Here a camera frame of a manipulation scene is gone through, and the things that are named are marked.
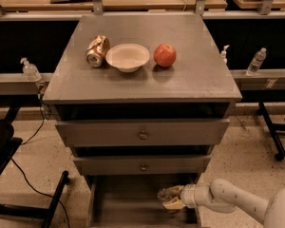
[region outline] crushed can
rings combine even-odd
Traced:
[[[109,40],[104,35],[97,35],[86,50],[86,60],[94,67],[99,67],[105,61],[110,50]]]

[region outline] apple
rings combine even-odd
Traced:
[[[161,67],[171,67],[177,59],[177,52],[173,46],[162,43],[154,51],[154,61]]]

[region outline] speckled floor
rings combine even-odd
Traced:
[[[215,147],[212,160],[199,182],[208,183],[213,179],[223,178],[265,199],[285,188],[285,160],[275,160],[274,142],[263,118],[256,114],[256,109],[253,104],[241,104],[234,110],[230,118],[231,124],[221,144]],[[275,123],[285,123],[285,104],[273,105],[269,110]],[[40,124],[41,116],[38,111],[23,110],[13,122],[14,136],[25,141]],[[89,189],[75,168],[71,153],[60,140],[54,125],[54,120],[45,121],[40,132],[19,148],[14,159],[24,169],[30,183],[45,193],[54,192],[61,173],[67,170],[71,182],[64,189],[61,201],[67,209],[70,227],[86,227]],[[285,133],[280,134],[280,139],[285,147]],[[33,192],[20,171],[10,162],[0,177],[0,202],[45,207],[49,204],[49,198]],[[202,227],[262,227],[239,209],[232,214],[218,214],[202,207],[199,212]],[[33,228],[40,225],[41,222],[36,220],[0,219],[0,228]],[[57,208],[51,227],[67,227],[61,206]]]

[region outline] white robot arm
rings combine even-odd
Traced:
[[[167,210],[205,206],[215,212],[232,213],[238,207],[264,228],[285,228],[285,189],[267,201],[227,180],[216,179],[210,185],[187,184],[162,189],[159,199]]]

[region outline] pump bottle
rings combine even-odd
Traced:
[[[220,52],[220,56],[226,65],[227,65],[227,48],[228,47],[229,45],[225,46],[224,50]]]
[[[27,58],[22,58],[20,61],[23,64],[23,73],[27,76],[29,81],[37,82],[41,80],[41,75],[36,65],[31,64]]]

